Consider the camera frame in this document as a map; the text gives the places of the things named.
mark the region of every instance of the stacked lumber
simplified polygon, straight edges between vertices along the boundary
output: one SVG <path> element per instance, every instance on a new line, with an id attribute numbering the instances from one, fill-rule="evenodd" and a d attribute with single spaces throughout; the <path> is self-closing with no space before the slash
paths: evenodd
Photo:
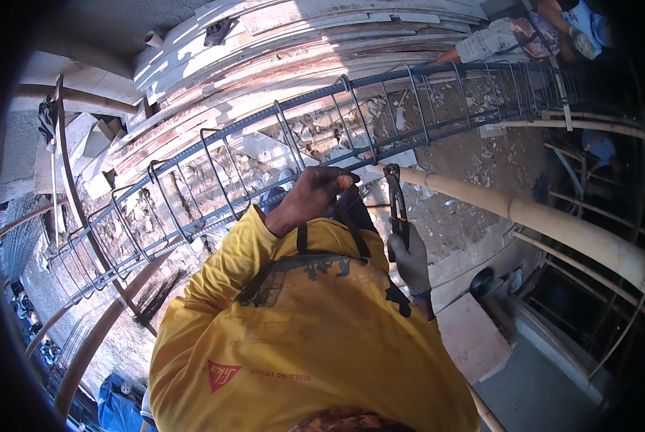
<path id="1" fill-rule="evenodd" d="M 217 0 L 170 30 L 162 47 L 145 50 L 135 82 L 161 110 L 112 150 L 117 185 L 142 177 L 150 160 L 170 158 L 195 143 L 201 128 L 222 128 L 275 99 L 330 86 L 342 74 L 353 80 L 433 60 L 485 18 L 476 0 L 300 3 Z M 224 18 L 237 23 L 222 45 L 203 46 L 206 26 Z M 408 80 L 395 80 L 387 90 L 409 86 Z M 356 95 L 381 93 L 378 84 Z M 351 96 L 340 94 L 337 101 L 349 103 Z M 332 99 L 323 98 L 286 116 L 331 107 Z M 244 134 L 275 123 L 274 117 L 265 119 Z"/>

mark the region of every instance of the pliers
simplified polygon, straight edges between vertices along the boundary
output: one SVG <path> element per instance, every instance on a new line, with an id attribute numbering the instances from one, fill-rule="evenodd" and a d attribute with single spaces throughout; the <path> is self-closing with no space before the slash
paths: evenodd
<path id="1" fill-rule="evenodd" d="M 404 241 L 406 250 L 409 249 L 409 221 L 406 217 L 406 203 L 404 203 L 404 193 L 399 183 L 399 165 L 388 164 L 382 169 L 385 173 L 385 179 L 389 186 L 389 209 L 391 215 L 389 221 L 392 224 L 392 233 L 399 234 Z M 389 262 L 396 261 L 394 253 L 387 251 Z"/>

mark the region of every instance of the shorts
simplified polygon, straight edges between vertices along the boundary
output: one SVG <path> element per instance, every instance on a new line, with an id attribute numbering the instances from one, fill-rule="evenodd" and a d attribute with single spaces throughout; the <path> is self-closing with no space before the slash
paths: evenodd
<path id="1" fill-rule="evenodd" d="M 476 62 L 493 56 L 513 46 L 510 53 L 521 53 L 517 39 L 512 32 L 512 19 L 500 18 L 468 38 L 456 43 L 456 53 L 462 63 Z"/>

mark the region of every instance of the hand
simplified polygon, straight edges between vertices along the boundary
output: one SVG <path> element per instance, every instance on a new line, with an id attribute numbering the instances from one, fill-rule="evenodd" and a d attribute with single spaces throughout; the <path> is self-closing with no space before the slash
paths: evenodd
<path id="1" fill-rule="evenodd" d="M 596 58 L 596 47 L 593 46 L 591 39 L 584 32 L 574 26 L 569 26 L 569 36 L 579 53 L 591 60 Z"/>
<path id="2" fill-rule="evenodd" d="M 272 234 L 283 238 L 334 205 L 337 195 L 358 181 L 358 176 L 337 167 L 305 168 L 282 203 L 267 215 L 265 226 Z"/>
<path id="3" fill-rule="evenodd" d="M 406 282 L 411 296 L 430 291 L 428 254 L 425 250 L 425 243 L 418 235 L 413 223 L 409 223 L 409 250 L 406 250 L 404 240 L 399 234 L 389 236 L 387 249 L 394 252 L 399 276 Z"/>

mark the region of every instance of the blue tarp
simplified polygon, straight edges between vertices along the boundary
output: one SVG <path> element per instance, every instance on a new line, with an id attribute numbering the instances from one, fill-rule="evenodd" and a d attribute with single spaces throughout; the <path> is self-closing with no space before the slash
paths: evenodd
<path id="1" fill-rule="evenodd" d="M 121 393 L 123 379 L 109 375 L 99 389 L 97 417 L 99 425 L 109 432 L 138 432 L 143 424 L 140 406 Z M 156 432 L 153 427 L 148 431 Z"/>

